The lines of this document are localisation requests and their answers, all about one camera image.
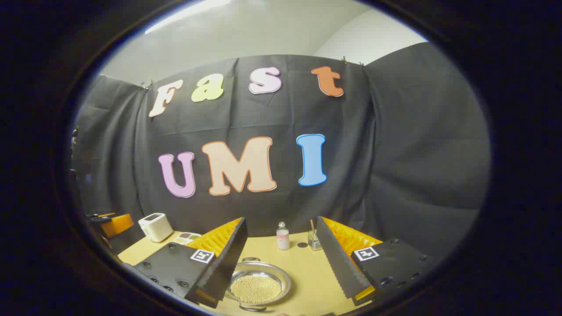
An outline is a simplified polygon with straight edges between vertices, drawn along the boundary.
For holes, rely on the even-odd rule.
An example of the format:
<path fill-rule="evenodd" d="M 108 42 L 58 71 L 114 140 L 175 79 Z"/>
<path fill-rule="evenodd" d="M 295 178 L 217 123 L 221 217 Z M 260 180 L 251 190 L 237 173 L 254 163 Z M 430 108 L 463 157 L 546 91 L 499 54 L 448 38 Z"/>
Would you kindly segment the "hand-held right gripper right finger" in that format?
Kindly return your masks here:
<path fill-rule="evenodd" d="M 385 304 L 420 284 L 434 269 L 432 256 L 405 241 L 381 241 L 318 216 L 316 235 L 346 298 L 355 305 Z"/>

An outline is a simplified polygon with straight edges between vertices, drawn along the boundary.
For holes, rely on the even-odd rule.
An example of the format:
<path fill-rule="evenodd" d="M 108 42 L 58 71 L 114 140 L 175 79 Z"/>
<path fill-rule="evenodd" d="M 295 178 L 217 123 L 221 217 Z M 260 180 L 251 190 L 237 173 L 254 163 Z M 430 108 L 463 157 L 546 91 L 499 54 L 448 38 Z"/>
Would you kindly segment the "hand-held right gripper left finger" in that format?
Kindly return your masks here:
<path fill-rule="evenodd" d="M 132 266 L 154 288 L 216 308 L 223 300 L 248 238 L 244 217 L 230 221 L 187 245 L 169 242 Z"/>

